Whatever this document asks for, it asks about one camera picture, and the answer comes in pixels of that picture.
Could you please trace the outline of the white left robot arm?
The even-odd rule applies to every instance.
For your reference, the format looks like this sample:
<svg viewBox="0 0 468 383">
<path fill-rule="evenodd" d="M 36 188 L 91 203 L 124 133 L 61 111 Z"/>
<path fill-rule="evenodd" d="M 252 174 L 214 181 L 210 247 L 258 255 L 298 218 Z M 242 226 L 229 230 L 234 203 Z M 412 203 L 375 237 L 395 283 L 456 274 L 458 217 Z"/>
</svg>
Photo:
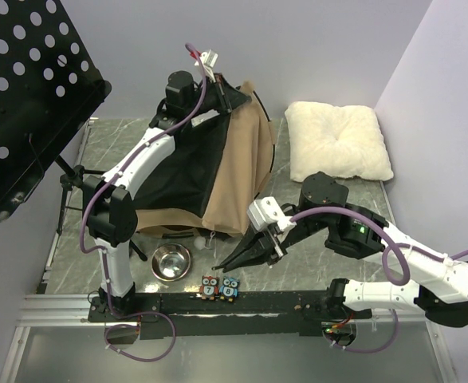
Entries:
<svg viewBox="0 0 468 383">
<path fill-rule="evenodd" d="M 220 73 L 203 75 L 195 83 L 186 71 L 172 73 L 165 97 L 138 144 L 110 171 L 85 180 L 81 235 L 90 234 L 94 247 L 80 245 L 83 253 L 98 252 L 102 270 L 100 299 L 117 320 L 136 311 L 135 283 L 128 264 L 129 243 L 138 218 L 133 198 L 153 171 L 175 151 L 180 136 L 192 130 L 192 119 L 214 110 L 229 116 L 252 101 L 232 87 Z"/>
</svg>

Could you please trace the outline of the tan and black pet tent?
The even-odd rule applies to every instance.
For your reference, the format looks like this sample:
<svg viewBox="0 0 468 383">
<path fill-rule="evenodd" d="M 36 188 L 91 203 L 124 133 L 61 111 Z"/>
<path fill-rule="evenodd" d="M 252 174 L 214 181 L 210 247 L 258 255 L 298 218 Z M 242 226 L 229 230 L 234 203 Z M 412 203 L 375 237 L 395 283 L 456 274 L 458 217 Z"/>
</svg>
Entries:
<svg viewBox="0 0 468 383">
<path fill-rule="evenodd" d="M 239 89 L 250 101 L 183 128 L 175 151 L 142 183 L 134 198 L 138 232 L 246 232 L 247 208 L 271 177 L 276 134 L 254 85 Z"/>
</svg>

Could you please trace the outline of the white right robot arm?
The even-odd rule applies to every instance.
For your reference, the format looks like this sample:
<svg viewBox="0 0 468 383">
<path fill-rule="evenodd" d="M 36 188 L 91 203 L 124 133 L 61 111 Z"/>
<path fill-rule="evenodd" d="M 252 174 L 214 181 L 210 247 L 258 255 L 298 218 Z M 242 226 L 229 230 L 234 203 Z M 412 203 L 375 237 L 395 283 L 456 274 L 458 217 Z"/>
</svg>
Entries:
<svg viewBox="0 0 468 383">
<path fill-rule="evenodd" d="M 379 264 L 387 278 L 333 280 L 325 301 L 333 317 L 372 309 L 409 310 L 442 326 L 467 326 L 468 262 L 422 245 L 383 216 L 349 203 L 348 193 L 346 186 L 317 172 L 303 181 L 297 204 L 280 205 L 272 196 L 254 200 L 247 210 L 246 233 L 217 268 L 227 272 L 272 266 L 290 247 L 327 231 L 326 248 Z"/>
</svg>

